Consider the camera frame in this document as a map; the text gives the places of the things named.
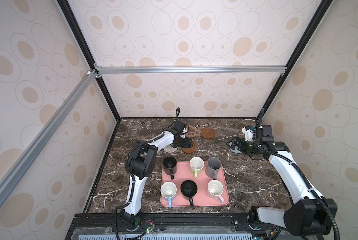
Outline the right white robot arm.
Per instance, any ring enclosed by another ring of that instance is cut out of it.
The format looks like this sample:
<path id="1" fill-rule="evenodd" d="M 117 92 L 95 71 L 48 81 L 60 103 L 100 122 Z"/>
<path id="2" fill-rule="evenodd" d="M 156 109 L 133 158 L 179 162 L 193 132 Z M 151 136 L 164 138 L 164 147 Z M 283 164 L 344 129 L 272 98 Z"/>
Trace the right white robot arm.
<path id="1" fill-rule="evenodd" d="M 262 154 L 277 170 L 291 197 L 293 204 L 288 210 L 253 207 L 250 213 L 254 221 L 278 226 L 297 237 L 323 236 L 332 232 L 335 240 L 340 239 L 335 221 L 337 204 L 325 198 L 312 185 L 285 143 L 274 142 L 270 137 L 255 142 L 234 137 L 227 143 L 227 147 L 234 153 Z"/>

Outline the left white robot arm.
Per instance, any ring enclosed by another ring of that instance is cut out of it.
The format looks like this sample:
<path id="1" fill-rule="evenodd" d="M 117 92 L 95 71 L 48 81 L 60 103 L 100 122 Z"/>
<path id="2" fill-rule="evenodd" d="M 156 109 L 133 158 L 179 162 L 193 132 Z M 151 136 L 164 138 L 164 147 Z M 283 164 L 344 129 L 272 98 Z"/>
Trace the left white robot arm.
<path id="1" fill-rule="evenodd" d="M 125 160 L 125 169 L 130 177 L 127 201 L 116 207 L 128 227 L 135 229 L 140 222 L 141 200 L 147 178 L 152 174 L 157 163 L 157 154 L 165 147 L 191 148 L 193 139 L 181 134 L 163 131 L 160 135 L 147 141 L 138 141 Z"/>

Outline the cork paw print coaster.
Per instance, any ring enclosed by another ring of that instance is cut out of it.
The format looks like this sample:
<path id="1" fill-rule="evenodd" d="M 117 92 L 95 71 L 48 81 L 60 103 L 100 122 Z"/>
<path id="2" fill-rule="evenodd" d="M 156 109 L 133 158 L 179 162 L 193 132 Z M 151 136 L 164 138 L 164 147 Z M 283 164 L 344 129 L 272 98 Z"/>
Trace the cork paw print coaster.
<path id="1" fill-rule="evenodd" d="M 193 126 L 189 126 L 189 130 L 186 133 L 186 137 L 195 138 L 197 135 L 198 135 L 198 130 Z"/>

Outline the grey mug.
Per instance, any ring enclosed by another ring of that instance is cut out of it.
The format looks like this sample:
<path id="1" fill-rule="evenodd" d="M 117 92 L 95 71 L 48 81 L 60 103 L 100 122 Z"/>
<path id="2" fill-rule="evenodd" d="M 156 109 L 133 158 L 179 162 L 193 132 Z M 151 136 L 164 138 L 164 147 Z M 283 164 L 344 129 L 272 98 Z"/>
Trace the grey mug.
<path id="1" fill-rule="evenodd" d="M 222 162 L 218 158 L 209 158 L 206 165 L 206 175 L 213 180 L 218 179 L 219 170 L 222 167 Z"/>

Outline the small brown wooden coaster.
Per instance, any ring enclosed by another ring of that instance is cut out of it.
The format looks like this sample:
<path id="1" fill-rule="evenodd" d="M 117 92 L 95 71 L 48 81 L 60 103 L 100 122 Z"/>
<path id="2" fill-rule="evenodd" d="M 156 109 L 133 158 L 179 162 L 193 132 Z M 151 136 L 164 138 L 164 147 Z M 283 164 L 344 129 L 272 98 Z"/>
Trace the small brown wooden coaster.
<path id="1" fill-rule="evenodd" d="M 196 143 L 192 142 L 192 146 L 190 148 L 181 148 L 181 150 L 186 154 L 192 154 L 196 151 L 197 145 Z"/>

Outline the light blue woven coaster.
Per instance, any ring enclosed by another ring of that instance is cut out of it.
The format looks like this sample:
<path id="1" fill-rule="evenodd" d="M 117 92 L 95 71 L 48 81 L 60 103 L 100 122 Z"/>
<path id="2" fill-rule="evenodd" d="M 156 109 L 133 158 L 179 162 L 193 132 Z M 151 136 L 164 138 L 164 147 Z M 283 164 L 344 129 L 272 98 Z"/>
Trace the light blue woven coaster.
<path id="1" fill-rule="evenodd" d="M 242 152 L 239 150 L 238 146 L 233 145 L 233 142 L 226 143 L 229 150 L 235 154 L 241 154 Z"/>

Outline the white grey round coaster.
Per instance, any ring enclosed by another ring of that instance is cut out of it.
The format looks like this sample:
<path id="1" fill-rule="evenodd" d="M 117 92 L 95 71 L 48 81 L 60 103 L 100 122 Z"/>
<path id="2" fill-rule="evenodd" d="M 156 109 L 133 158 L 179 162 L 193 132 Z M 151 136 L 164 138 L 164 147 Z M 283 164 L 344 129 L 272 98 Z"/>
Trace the white grey round coaster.
<path id="1" fill-rule="evenodd" d="M 166 153 L 174 153 L 177 150 L 176 147 L 173 147 L 172 145 L 168 145 L 164 148 L 164 151 Z"/>

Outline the brown wooden round coaster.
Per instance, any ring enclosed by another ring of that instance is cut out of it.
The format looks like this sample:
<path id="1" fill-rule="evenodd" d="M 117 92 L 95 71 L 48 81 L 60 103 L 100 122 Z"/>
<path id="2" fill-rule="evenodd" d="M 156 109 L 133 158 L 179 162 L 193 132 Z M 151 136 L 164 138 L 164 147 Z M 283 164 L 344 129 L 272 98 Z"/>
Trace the brown wooden round coaster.
<path id="1" fill-rule="evenodd" d="M 204 128 L 201 130 L 201 137 L 210 140 L 213 139 L 216 136 L 216 132 L 212 128 Z"/>

